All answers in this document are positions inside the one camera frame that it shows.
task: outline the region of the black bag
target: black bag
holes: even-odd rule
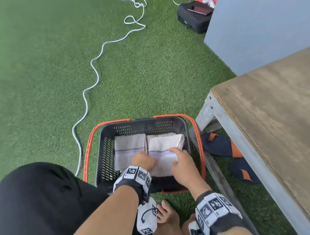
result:
[[[198,13],[191,12],[188,10],[188,8],[192,6],[198,6],[203,8],[209,7],[201,2],[182,3],[179,6],[177,13],[178,20],[187,28],[191,28],[192,30],[194,30],[196,33],[204,33],[209,27],[212,13],[204,16]]]

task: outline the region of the black plastic basket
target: black plastic basket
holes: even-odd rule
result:
[[[96,186],[112,192],[113,184],[120,172],[114,170],[114,138],[122,135],[161,135],[174,132],[185,137],[184,147],[191,154],[192,142],[185,120],[181,117],[141,118],[127,122],[115,122],[103,126],[100,132],[99,153],[97,162]],[[176,192],[186,190],[173,176],[152,177],[151,193]]]

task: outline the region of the wooden tabletop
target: wooden tabletop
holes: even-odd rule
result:
[[[310,47],[211,92],[309,219]]]

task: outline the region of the white rope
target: white rope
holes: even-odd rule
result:
[[[189,2],[188,3],[190,3],[192,0],[189,0]],[[181,5],[181,3],[180,4],[177,4],[174,0],[173,0],[173,2],[175,3],[175,5]]]
[[[115,40],[115,41],[108,41],[108,42],[105,42],[104,44],[102,44],[100,54],[99,54],[96,58],[93,58],[93,59],[91,60],[91,67],[93,68],[93,70],[95,71],[95,73],[96,73],[96,75],[97,75],[97,81],[96,81],[96,83],[95,83],[94,85],[92,85],[92,86],[89,87],[89,88],[86,88],[86,89],[83,91],[83,98],[84,98],[84,101],[85,101],[86,110],[85,110],[84,116],[83,116],[77,123],[75,123],[74,126],[72,127],[72,135],[73,135],[73,137],[74,137],[74,139],[75,139],[75,142],[76,142],[77,145],[78,145],[79,152],[80,152],[80,154],[79,154],[79,160],[78,160],[78,166],[77,166],[77,171],[76,171],[76,173],[75,173],[75,176],[77,176],[77,175],[79,174],[80,169],[81,169],[81,165],[82,165],[82,147],[81,147],[80,141],[78,140],[78,138],[77,138],[77,136],[76,136],[76,134],[75,134],[75,128],[76,128],[76,126],[77,126],[81,121],[83,121],[83,119],[86,117],[86,115],[87,115],[87,113],[88,113],[88,102],[87,102],[87,99],[86,99],[86,97],[85,97],[85,92],[88,91],[88,90],[90,90],[90,89],[92,89],[92,88],[94,88],[94,87],[99,83],[99,74],[98,74],[97,70],[95,69],[95,67],[93,66],[93,62],[94,62],[95,60],[97,60],[97,59],[100,58],[100,56],[102,55],[103,47],[105,46],[105,44],[114,43],[114,42],[120,42],[120,41],[124,40],[125,38],[127,38],[127,36],[128,36],[130,33],[134,32],[134,31],[143,30],[143,29],[146,27],[146,25],[139,23],[139,21],[140,21],[140,20],[143,18],[143,16],[144,16],[144,8],[145,8],[146,5],[147,5],[146,0],[143,0],[144,3],[145,3],[145,5],[143,5],[143,3],[138,3],[138,2],[136,2],[135,0],[121,0],[121,1],[132,1],[132,2],[134,3],[134,5],[135,5],[136,8],[139,8],[139,7],[142,7],[142,8],[143,8],[142,16],[141,16],[138,20],[135,20],[135,18],[134,18],[133,16],[127,16],[127,17],[124,19],[124,23],[125,23],[125,24],[138,24],[138,25],[142,26],[142,28],[140,28],[140,29],[133,29],[133,30],[129,31],[129,32],[125,35],[125,37],[123,37],[123,38],[121,38],[121,39],[118,39],[118,40]],[[128,18],[131,18],[133,21],[132,21],[132,22],[126,22],[126,20],[127,20]]]

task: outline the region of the green turf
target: green turf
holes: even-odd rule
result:
[[[87,93],[89,114],[77,129],[84,148],[102,121],[167,113],[195,117],[210,88],[235,76],[203,43],[204,35],[177,21],[176,10],[172,0],[149,1],[142,20],[147,28],[106,46],[95,63],[100,83]],[[96,80],[89,62],[103,42],[137,28],[123,19],[141,12],[132,2],[115,0],[0,1],[0,178],[36,161],[75,172],[78,148],[71,128],[85,111],[82,91]],[[217,161],[261,234],[294,233],[262,186],[231,177],[230,159]],[[207,181],[213,184],[209,175]],[[194,212],[188,193],[164,197],[182,221]]]

